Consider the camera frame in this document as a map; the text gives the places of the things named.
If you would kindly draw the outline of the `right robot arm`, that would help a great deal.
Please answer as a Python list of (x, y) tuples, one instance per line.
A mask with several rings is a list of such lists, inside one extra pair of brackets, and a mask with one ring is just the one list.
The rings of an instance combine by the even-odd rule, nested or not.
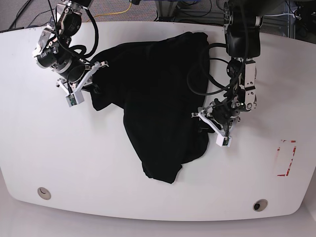
[[(98, 27), (89, 11), (91, 5), (90, 0), (64, 0), (51, 8), (51, 18), (32, 53), (39, 67), (51, 68), (61, 76), (57, 86), (68, 95), (90, 86), (95, 72), (108, 66), (107, 61), (89, 61), (99, 43)], [(90, 52), (84, 45), (71, 45), (72, 36), (82, 24), (81, 10), (85, 10), (94, 28), (94, 45)]]

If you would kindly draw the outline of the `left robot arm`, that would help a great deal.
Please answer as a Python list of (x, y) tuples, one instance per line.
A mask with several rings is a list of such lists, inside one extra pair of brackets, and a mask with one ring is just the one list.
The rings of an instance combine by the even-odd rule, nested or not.
[[(261, 53), (260, 29), (264, 15), (281, 4), (279, 0), (228, 0), (224, 3), (225, 43), (211, 43), (199, 55), (199, 60), (187, 74), (187, 85), (199, 96), (224, 93), (224, 100), (217, 98), (208, 108), (193, 113), (198, 118), (196, 129), (199, 134), (219, 132), (228, 138), (240, 113), (252, 111), (257, 102), (255, 92), (256, 62)], [(230, 56), (227, 65), (228, 85), (219, 84), (206, 67), (209, 51), (216, 47), (225, 48)], [(192, 83), (192, 76), (201, 75), (218, 88), (214, 92), (199, 92)]]

